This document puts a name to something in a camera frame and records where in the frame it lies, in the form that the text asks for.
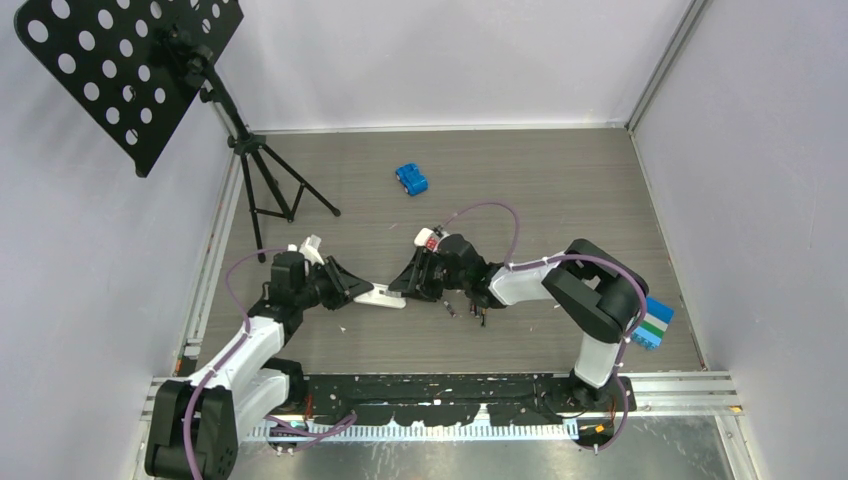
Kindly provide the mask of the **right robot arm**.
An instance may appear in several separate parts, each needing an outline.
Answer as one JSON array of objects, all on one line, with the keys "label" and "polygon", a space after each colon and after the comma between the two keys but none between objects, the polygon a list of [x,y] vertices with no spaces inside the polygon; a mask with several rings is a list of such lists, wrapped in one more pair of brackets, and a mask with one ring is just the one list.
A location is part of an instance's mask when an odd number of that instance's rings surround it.
[{"label": "right robot arm", "polygon": [[460,234],[419,244],[388,289],[422,301],[459,290],[486,309],[556,302],[583,332],[570,392],[574,403],[589,411],[610,398],[609,380],[621,361],[625,338],[647,313],[649,292],[638,274],[586,239],[551,257],[509,264],[486,261]]}]

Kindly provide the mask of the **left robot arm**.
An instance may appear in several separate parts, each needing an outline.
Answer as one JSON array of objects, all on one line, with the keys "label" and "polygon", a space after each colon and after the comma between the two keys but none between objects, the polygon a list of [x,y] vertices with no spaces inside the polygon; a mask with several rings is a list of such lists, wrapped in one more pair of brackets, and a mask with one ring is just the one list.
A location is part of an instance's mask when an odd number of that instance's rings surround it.
[{"label": "left robot arm", "polygon": [[293,337],[306,310],[337,310],[376,285],[322,258],[313,247],[273,250],[272,277],[242,325],[206,365],[158,389],[144,458],[157,479],[227,479],[248,432],[277,408],[298,412],[307,398],[299,363],[277,353]]}]

